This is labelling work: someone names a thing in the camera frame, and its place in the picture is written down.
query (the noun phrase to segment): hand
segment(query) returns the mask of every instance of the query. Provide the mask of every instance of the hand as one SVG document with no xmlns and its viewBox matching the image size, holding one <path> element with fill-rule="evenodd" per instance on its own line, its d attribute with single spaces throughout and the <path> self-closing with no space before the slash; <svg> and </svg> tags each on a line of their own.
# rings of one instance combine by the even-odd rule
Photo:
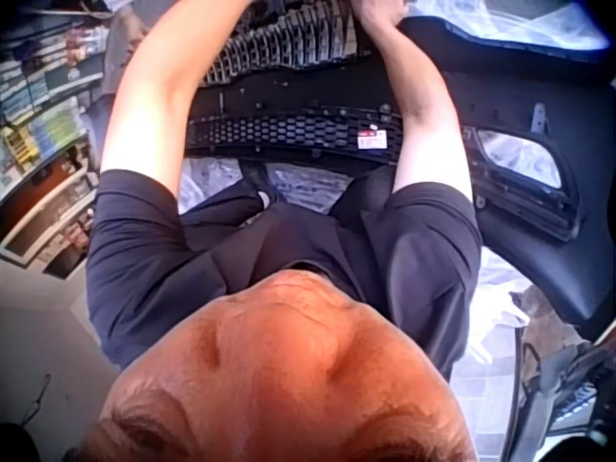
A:
<svg viewBox="0 0 616 462">
<path fill-rule="evenodd" d="M 408 12 L 405 0 L 351 0 L 351 4 L 369 33 L 398 26 Z"/>
</svg>

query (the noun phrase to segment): honeycomb grille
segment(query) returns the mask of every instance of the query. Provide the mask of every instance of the honeycomb grille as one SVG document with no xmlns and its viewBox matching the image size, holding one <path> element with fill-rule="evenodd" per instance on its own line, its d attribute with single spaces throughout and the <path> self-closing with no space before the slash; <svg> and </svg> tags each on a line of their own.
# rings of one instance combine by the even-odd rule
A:
<svg viewBox="0 0 616 462">
<path fill-rule="evenodd" d="M 324 110 L 320 114 L 212 116 L 189 122 L 187 147 L 273 146 L 321 149 L 340 154 L 394 160 L 402 145 L 401 121 L 378 112 L 349 114 L 348 110 Z M 361 130 L 387 130 L 388 148 L 359 150 Z"/>
</svg>

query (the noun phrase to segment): man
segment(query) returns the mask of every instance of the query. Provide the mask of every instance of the man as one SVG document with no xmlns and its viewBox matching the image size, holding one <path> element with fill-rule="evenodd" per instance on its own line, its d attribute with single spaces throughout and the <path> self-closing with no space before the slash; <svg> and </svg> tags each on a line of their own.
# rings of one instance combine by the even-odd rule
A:
<svg viewBox="0 0 616 462">
<path fill-rule="evenodd" d="M 88 297 L 125 370 L 79 457 L 473 460 L 441 374 L 465 347 L 480 237 L 456 111 L 396 27 L 403 0 L 353 1 L 404 118 L 395 178 L 357 180 L 327 217 L 251 170 L 177 215 L 193 95 L 248 3 L 181 0 L 122 80 Z"/>
</svg>

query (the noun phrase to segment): sticker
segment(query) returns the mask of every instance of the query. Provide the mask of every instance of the sticker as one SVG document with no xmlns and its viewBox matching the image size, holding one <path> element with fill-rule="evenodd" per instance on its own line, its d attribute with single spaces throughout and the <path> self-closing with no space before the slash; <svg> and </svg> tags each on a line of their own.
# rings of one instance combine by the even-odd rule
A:
<svg viewBox="0 0 616 462">
<path fill-rule="evenodd" d="M 387 149 L 387 130 L 362 130 L 357 135 L 359 149 Z"/>
</svg>

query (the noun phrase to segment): dark t-shirt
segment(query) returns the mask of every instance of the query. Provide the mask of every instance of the dark t-shirt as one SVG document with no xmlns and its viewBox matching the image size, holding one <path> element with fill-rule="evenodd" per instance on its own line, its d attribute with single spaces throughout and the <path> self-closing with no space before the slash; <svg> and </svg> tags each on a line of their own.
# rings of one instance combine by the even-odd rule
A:
<svg viewBox="0 0 616 462">
<path fill-rule="evenodd" d="M 444 375 L 464 352 L 481 238 L 468 198 L 408 186 L 363 229 L 291 204 L 206 251 L 187 245 L 171 192 L 128 171 L 103 173 L 87 265 L 90 319 L 107 356 L 127 367 L 209 301 L 285 269 L 317 269 L 370 304 Z"/>
</svg>

